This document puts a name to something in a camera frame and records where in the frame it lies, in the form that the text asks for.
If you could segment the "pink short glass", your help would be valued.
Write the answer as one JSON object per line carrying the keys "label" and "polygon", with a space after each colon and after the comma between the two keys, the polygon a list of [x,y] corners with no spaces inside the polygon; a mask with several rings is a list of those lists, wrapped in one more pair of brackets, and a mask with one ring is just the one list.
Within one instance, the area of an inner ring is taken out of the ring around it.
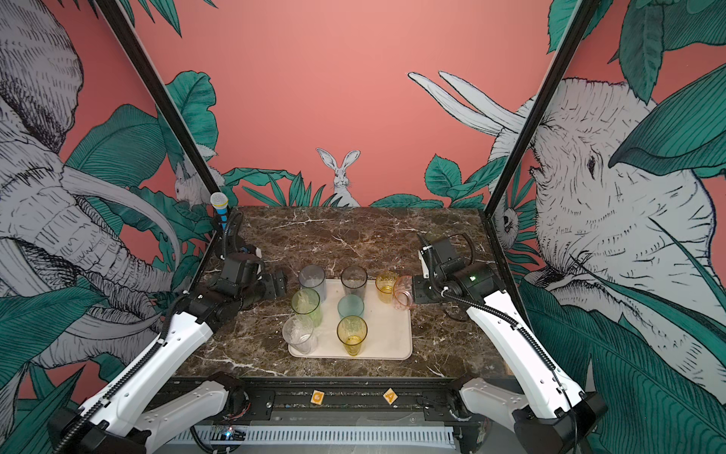
{"label": "pink short glass", "polygon": [[398,310],[410,310],[414,306],[413,277],[400,276],[393,286],[393,304]]}

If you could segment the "black frame post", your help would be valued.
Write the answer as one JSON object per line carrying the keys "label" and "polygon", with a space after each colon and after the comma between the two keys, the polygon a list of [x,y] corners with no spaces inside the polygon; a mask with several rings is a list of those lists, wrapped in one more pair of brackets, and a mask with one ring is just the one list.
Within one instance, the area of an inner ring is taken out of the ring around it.
{"label": "black frame post", "polygon": [[198,172],[198,176],[202,180],[205,188],[210,193],[219,192],[219,185],[206,162],[203,160],[193,135],[172,100],[166,85],[162,82],[154,64],[151,62],[149,54],[147,54],[147,51],[139,41],[121,3],[119,1],[100,0],[96,1],[96,5],[113,34],[115,34],[115,38],[124,49],[137,75],[143,81],[156,107],[160,110],[162,117],[168,123],[172,134],[180,143],[186,157]]}
{"label": "black frame post", "polygon": [[500,204],[506,188],[512,179],[516,168],[523,158],[525,152],[531,145],[531,140],[537,131],[548,106],[554,97],[558,85],[565,75],[565,72],[573,59],[577,48],[582,41],[592,18],[597,12],[600,2],[596,0],[579,1],[574,14],[568,24],[566,34],[563,36],[561,43],[557,49],[554,60],[544,78],[541,89],[533,102],[531,112],[526,118],[525,124],[521,132],[517,136],[517,140],[510,154],[506,166],[500,175],[495,191],[489,200],[486,208],[480,210],[484,221],[489,221],[495,215],[495,208]]}

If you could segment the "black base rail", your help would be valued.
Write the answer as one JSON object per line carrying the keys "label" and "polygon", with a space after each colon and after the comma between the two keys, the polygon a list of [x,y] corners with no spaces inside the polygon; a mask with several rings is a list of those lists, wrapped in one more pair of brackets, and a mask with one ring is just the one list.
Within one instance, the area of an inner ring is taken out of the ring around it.
{"label": "black base rail", "polygon": [[[270,421],[282,412],[421,412],[425,420],[458,424],[464,420],[455,389],[475,376],[460,378],[242,378],[249,404],[237,423]],[[389,405],[383,394],[393,388]],[[310,402],[325,393],[321,406]]]}

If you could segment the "orange square tag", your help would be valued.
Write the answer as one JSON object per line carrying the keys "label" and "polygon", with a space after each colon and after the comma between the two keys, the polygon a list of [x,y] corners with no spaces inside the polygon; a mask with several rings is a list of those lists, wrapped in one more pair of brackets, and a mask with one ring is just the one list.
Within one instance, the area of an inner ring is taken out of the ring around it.
{"label": "orange square tag", "polygon": [[323,404],[325,393],[323,391],[314,390],[310,402],[313,405],[321,406]]}

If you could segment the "amber short glass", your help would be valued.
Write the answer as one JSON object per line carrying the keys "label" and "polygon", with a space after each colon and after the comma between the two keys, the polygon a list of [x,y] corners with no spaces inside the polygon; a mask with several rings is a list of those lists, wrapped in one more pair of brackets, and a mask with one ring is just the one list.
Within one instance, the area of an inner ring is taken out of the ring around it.
{"label": "amber short glass", "polygon": [[376,276],[375,286],[378,299],[384,304],[390,304],[393,299],[395,283],[399,278],[396,272],[385,271]]}

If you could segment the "dark smoky tall glass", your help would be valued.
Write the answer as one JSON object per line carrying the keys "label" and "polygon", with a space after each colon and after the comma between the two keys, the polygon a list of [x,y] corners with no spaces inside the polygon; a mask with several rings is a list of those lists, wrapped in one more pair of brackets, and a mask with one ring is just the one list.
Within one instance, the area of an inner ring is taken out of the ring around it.
{"label": "dark smoky tall glass", "polygon": [[368,274],[363,267],[358,265],[348,266],[342,272],[340,281],[346,295],[357,295],[360,299],[365,299]]}

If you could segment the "right black frame post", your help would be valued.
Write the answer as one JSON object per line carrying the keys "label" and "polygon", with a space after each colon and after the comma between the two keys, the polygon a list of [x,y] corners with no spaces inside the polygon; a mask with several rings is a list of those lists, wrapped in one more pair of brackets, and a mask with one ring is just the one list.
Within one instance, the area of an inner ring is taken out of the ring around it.
{"label": "right black frame post", "polygon": [[523,158],[525,152],[531,145],[531,140],[537,131],[548,106],[554,97],[558,85],[565,75],[565,72],[573,59],[577,48],[582,41],[592,18],[597,12],[600,2],[596,0],[579,1],[574,14],[568,24],[566,34],[563,36],[561,43],[557,49],[554,60],[544,78],[541,89],[533,102],[531,112],[526,118],[525,124],[521,132],[517,136],[517,140],[510,154],[506,166],[500,175],[495,191],[489,200],[486,208],[480,210],[484,221],[489,221],[495,215],[495,208],[500,204],[506,188],[512,179],[516,168]]}

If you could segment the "beige rectangular tray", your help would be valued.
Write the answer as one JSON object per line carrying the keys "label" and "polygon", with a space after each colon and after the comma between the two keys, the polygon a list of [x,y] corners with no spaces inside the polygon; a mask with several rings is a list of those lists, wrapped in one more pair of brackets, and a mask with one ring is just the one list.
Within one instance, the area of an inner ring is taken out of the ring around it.
{"label": "beige rectangular tray", "polygon": [[404,361],[412,354],[410,312],[398,310],[393,303],[383,303],[378,298],[375,281],[369,280],[364,298],[362,318],[368,325],[368,335],[360,353],[350,356],[338,339],[340,322],[338,301],[345,295],[339,279],[326,280],[326,299],[321,304],[323,321],[314,329],[317,346],[310,354],[302,354],[289,346],[289,354],[307,359],[376,359],[377,361]]}

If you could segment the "grey-blue translucent glass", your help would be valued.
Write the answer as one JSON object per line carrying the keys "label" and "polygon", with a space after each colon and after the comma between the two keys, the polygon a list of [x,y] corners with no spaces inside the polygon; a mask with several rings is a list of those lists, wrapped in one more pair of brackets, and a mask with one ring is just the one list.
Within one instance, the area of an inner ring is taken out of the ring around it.
{"label": "grey-blue translucent glass", "polygon": [[319,295],[321,302],[326,298],[326,273],[319,265],[307,265],[298,274],[302,289],[312,289]]}

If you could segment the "yellow tall glass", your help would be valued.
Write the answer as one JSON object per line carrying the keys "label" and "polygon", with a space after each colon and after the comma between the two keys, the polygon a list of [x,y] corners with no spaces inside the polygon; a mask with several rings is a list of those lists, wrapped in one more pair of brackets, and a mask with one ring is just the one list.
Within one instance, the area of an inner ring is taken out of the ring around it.
{"label": "yellow tall glass", "polygon": [[347,354],[356,357],[362,350],[362,344],[368,336],[368,325],[360,316],[347,316],[337,326],[338,340]]}

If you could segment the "light green translucent glass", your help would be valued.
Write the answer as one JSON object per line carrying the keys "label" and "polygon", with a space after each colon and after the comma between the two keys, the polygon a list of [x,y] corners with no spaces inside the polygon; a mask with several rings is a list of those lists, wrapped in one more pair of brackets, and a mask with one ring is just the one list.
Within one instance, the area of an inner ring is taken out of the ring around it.
{"label": "light green translucent glass", "polygon": [[323,321],[321,310],[321,297],[317,291],[308,288],[299,289],[291,298],[291,308],[298,315],[308,316],[314,327],[319,327]]}

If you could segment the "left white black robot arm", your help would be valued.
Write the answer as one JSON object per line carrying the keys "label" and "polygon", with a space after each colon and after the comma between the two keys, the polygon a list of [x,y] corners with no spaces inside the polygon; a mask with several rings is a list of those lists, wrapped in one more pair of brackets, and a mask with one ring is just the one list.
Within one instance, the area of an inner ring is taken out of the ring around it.
{"label": "left white black robot arm", "polygon": [[287,293],[281,271],[247,287],[217,282],[185,291],[168,309],[159,336],[124,371],[77,410],[61,409],[47,424],[56,453],[152,453],[201,421],[236,422],[251,408],[244,383],[226,373],[155,409],[149,403],[181,365],[243,306]]}

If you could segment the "white ventilated strip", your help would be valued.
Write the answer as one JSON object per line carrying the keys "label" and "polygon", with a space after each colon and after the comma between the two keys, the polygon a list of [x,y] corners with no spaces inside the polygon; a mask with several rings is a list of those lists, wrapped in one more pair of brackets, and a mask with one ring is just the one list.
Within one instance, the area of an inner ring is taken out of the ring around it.
{"label": "white ventilated strip", "polygon": [[221,446],[272,445],[390,445],[450,448],[457,441],[450,427],[353,427],[353,426],[198,426],[205,444]]}

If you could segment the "clear tall glass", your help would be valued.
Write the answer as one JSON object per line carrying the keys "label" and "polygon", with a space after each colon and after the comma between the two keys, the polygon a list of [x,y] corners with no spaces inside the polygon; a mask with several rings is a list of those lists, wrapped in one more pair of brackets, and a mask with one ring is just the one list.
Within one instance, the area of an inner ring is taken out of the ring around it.
{"label": "clear tall glass", "polygon": [[315,325],[307,315],[294,315],[283,326],[283,338],[292,349],[302,355],[312,353],[317,347]]}

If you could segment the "teal frosted glass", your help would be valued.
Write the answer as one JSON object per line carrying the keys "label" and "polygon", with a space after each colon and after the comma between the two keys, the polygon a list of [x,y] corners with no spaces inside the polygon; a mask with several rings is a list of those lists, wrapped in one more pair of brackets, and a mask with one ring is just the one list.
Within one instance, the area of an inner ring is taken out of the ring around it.
{"label": "teal frosted glass", "polygon": [[364,301],[355,294],[345,295],[338,301],[338,315],[341,319],[351,316],[363,317],[364,311]]}

